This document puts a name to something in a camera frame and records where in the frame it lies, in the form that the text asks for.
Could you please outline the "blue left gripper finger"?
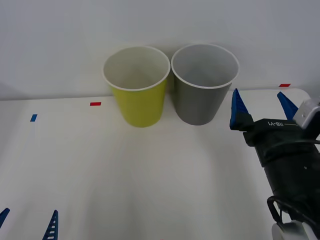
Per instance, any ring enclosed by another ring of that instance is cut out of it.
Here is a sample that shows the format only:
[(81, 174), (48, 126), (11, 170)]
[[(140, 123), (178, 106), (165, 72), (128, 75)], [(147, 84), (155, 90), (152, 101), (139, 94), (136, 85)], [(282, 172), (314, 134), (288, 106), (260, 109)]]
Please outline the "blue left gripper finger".
[(58, 229), (59, 213), (54, 210), (42, 240), (58, 240)]
[(1, 213), (0, 213), (0, 226), (3, 225), (4, 221), (6, 220), (6, 217), (8, 216), (10, 212), (9, 208), (5, 208)]

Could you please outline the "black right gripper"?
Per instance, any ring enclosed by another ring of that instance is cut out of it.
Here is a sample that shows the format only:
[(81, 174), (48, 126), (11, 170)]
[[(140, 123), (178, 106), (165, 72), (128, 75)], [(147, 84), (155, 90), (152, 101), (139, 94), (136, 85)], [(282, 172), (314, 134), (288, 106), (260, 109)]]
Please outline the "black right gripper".
[(234, 131), (245, 131), (245, 142), (255, 148), (262, 167), (282, 157), (310, 153), (320, 143), (293, 122), (298, 107), (281, 91), (277, 98), (287, 120), (264, 118), (254, 122), (238, 89), (232, 93), (229, 127)]

